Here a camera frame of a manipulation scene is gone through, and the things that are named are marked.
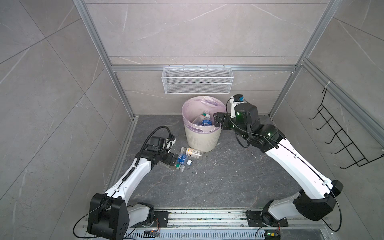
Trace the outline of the small blue label bottle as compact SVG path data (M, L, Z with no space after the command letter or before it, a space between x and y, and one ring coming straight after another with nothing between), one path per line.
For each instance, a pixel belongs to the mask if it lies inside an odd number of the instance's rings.
M193 164L193 161L190 159L190 157L183 153L180 153L178 155L177 161L178 161L178 164L184 165L184 166L191 166Z

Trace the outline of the green band clear bottle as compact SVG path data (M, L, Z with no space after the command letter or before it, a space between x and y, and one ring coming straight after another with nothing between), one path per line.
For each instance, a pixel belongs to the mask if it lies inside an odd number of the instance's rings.
M166 164L164 162L161 162L162 165L164 165L166 168L171 169L171 170L178 170L180 172L183 172L185 170L185 166L181 165L179 163L174 163L174 164Z

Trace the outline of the blue label water bottle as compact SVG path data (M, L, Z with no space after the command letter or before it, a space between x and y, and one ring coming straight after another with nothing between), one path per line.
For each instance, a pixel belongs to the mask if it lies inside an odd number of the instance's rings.
M202 120L202 126L208 127L212 125L211 115L210 114L203 114L204 118Z

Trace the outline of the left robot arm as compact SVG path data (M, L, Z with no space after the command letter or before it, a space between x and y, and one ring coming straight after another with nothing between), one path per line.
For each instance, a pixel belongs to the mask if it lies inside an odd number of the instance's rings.
M131 195L141 180L163 161L172 160L170 152L176 138L152 136L144 149L136 154L130 168L105 193L95 194L90 203L87 232L108 240L122 240L128 228L137 224L149 227L155 220L154 206L137 203L129 205Z

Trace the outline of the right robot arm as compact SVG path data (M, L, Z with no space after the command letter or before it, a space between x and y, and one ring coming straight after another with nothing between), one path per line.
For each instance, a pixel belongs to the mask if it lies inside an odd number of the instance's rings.
M275 225L284 218L303 216L319 221L339 207L338 195L343 184L330 180L314 168L291 145L285 135L274 125L264 125L256 106L247 102L234 102L230 113L214 114L215 127L232 130L248 146L258 148L275 160L300 185L301 190L281 200L269 201L261 212L266 226Z

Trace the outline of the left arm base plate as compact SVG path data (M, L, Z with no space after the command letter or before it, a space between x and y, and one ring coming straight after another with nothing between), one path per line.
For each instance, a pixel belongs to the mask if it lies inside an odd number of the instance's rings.
M153 219L149 222L138 223L134 225L137 228L157 228L158 226L166 228L168 226L170 212L167 211L155 211Z

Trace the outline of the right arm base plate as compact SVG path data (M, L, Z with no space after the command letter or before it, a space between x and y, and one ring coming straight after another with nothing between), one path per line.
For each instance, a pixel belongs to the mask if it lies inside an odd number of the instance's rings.
M288 227L286 218L277 220L272 217L268 212L246 210L245 212L249 227Z

